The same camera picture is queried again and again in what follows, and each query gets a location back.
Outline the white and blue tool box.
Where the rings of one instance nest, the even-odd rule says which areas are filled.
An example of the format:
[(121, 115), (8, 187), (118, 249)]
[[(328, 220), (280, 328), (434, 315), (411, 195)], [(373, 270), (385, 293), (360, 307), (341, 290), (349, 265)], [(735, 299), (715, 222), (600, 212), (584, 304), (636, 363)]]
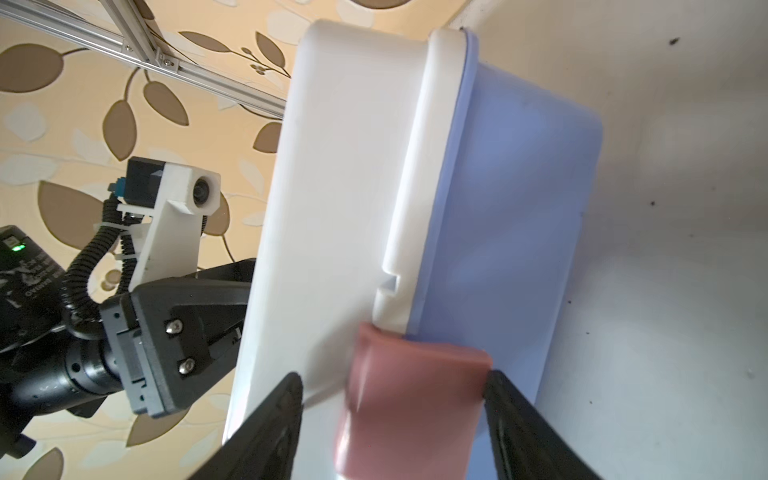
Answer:
[(588, 108), (425, 41), (300, 41), (224, 439), (293, 384), (294, 479), (499, 479), (535, 415), (603, 142)]

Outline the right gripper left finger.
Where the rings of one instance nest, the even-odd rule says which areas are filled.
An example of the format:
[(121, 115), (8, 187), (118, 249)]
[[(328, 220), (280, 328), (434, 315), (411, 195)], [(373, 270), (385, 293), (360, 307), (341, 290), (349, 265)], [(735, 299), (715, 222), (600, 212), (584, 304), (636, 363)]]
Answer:
[(303, 383), (287, 374), (234, 435), (191, 476), (198, 480), (289, 479), (299, 443)]

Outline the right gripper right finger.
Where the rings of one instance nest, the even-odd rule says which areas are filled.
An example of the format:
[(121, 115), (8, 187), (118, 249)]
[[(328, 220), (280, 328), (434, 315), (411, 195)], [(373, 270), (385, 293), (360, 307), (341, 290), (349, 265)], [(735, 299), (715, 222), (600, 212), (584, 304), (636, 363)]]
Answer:
[(494, 464), (500, 479), (599, 477), (503, 372), (489, 372), (483, 398)]

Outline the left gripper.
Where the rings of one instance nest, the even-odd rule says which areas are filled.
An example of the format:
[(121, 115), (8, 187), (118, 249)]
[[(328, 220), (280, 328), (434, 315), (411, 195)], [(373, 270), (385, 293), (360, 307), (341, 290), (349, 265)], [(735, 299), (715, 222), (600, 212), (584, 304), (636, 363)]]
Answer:
[(235, 368), (256, 262), (154, 281), (102, 303), (102, 324), (134, 413), (186, 410)]

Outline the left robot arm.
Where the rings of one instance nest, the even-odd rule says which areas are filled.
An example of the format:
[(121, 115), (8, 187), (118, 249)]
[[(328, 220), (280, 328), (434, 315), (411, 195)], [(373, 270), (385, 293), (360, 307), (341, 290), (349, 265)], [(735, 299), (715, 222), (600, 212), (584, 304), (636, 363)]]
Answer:
[(1, 452), (34, 448), (30, 421), (89, 418), (125, 393), (139, 415), (189, 409), (235, 365), (251, 259), (144, 284), (79, 333), (59, 295), (63, 268), (20, 228), (1, 230)]

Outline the aluminium frame bar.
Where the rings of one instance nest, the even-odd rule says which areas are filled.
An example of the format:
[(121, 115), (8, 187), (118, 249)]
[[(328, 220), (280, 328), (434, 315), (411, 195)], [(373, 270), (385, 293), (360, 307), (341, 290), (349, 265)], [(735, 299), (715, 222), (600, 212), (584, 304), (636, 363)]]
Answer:
[(283, 118), (283, 99), (188, 60), (163, 53), (134, 2), (104, 1), (102, 5), (118, 28), (116, 33), (98, 27), (52, 1), (3, 1), (1, 15), (125, 63), (227, 98), (263, 118)]

